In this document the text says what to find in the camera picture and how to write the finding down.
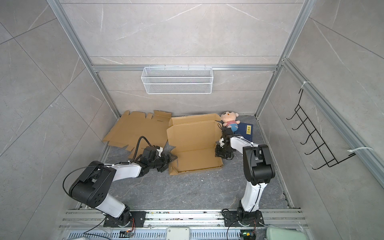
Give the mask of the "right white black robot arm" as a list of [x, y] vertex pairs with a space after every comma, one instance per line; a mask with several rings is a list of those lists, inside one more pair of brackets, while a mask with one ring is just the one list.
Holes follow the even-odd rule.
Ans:
[[276, 175], [270, 149], [255, 144], [229, 128], [222, 129], [222, 137], [216, 144], [215, 156], [231, 160], [235, 152], [243, 156], [243, 170], [247, 180], [246, 190], [237, 209], [238, 221], [247, 225], [261, 217], [259, 204], [264, 189]]

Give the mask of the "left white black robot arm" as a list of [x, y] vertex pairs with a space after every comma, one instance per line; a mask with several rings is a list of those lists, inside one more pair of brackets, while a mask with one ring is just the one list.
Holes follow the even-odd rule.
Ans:
[[142, 154], [134, 155], [127, 162], [103, 164], [93, 161], [82, 167], [83, 172], [74, 181], [66, 194], [93, 209], [103, 212], [106, 216], [127, 221], [130, 218], [130, 208], [109, 194], [113, 182], [139, 178], [150, 170], [164, 172], [178, 157], [165, 152], [159, 146], [146, 147]]

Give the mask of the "brown cardboard box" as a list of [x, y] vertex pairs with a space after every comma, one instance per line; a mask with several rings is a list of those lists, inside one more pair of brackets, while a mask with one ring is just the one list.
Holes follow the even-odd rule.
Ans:
[[222, 158], [216, 157], [216, 142], [222, 137], [217, 114], [171, 118], [167, 129], [168, 143], [177, 159], [169, 165], [169, 175], [220, 169]]

